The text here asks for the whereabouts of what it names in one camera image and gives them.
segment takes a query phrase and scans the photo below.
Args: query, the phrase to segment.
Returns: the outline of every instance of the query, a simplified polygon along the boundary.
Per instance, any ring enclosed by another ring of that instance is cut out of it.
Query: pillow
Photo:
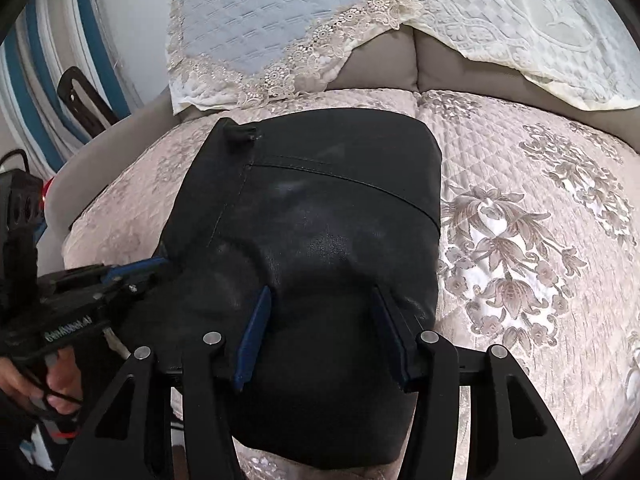
[[[581,110],[640,105],[640,51],[608,0],[419,0],[411,25]]]
[[[174,0],[174,113],[253,106],[326,88],[351,51],[416,15],[415,0]]]
[[[415,31],[415,48],[420,92],[468,92],[533,106],[617,136],[640,152],[640,107],[594,112],[579,110],[529,82],[513,68],[471,61],[418,30]]]
[[[418,66],[415,59],[414,30],[400,25],[398,30],[383,32],[373,40],[353,49],[338,77],[327,90],[396,88],[418,91]],[[190,105],[178,113],[181,123],[218,113],[198,110]]]

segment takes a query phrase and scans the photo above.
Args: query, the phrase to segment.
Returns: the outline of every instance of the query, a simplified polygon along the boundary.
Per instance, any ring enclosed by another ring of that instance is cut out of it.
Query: leather handbag
[[[441,161],[427,127],[392,112],[221,118],[161,235],[157,254],[179,272],[118,336],[179,376],[191,342],[223,334],[225,407],[245,446],[322,469],[396,460],[415,395],[388,371],[371,291],[433,327]],[[265,301],[257,351],[246,330]]]

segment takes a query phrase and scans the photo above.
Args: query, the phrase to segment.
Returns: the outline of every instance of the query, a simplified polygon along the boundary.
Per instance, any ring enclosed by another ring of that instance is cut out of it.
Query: cable
[[[27,158],[27,153],[21,148],[18,148],[17,150],[11,150],[2,158],[0,158],[0,166],[2,166],[7,160],[15,155],[20,155],[22,157],[22,161],[24,162],[24,171],[26,171],[27,173],[31,173],[31,171],[29,171],[29,159]]]
[[[71,402],[73,404],[77,404],[78,406],[82,406],[82,400],[78,400],[74,397],[67,396],[65,394],[59,394],[58,392],[54,392],[51,388],[49,388],[45,383],[42,383],[39,378],[37,378],[34,373],[29,370],[27,367],[21,366],[14,362],[11,359],[11,362],[14,364],[15,368],[22,374],[22,376],[27,379],[33,386],[36,386],[39,390],[42,390],[44,394],[44,398],[52,396],[57,397],[62,400],[66,400],[66,402]]]

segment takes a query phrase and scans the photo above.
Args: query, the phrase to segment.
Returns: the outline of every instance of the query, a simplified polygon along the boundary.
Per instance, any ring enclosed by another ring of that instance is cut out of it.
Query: quilted bed cover
[[[65,243],[66,266],[151,256],[218,118],[247,123],[327,107],[391,110],[431,129],[443,153],[436,329],[459,346],[510,348],[581,471],[611,457],[640,411],[640,156],[580,123],[471,94],[381,89],[207,116],[168,132],[95,200]],[[462,389],[456,480],[465,477],[469,423]],[[401,463],[321,472],[236,447],[251,479],[391,480]]]

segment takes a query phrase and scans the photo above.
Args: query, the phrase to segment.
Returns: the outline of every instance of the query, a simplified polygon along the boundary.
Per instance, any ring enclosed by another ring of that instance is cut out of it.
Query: human hand
[[[58,351],[55,364],[49,367],[47,385],[59,394],[82,400],[82,374],[76,365],[76,356],[72,348]],[[0,358],[0,390],[25,410],[32,411],[30,399],[41,399],[43,392],[28,381],[7,358]],[[48,396],[47,402],[61,415],[76,412],[79,406],[68,400]]]
[[[47,386],[54,392],[82,400],[82,373],[76,365],[76,354],[71,347],[58,350],[58,360],[49,367]],[[48,396],[47,402],[60,415],[71,415],[80,406],[74,402]]]
[[[0,357],[0,390],[28,412],[33,411],[30,399],[41,399],[43,395],[6,357]]]

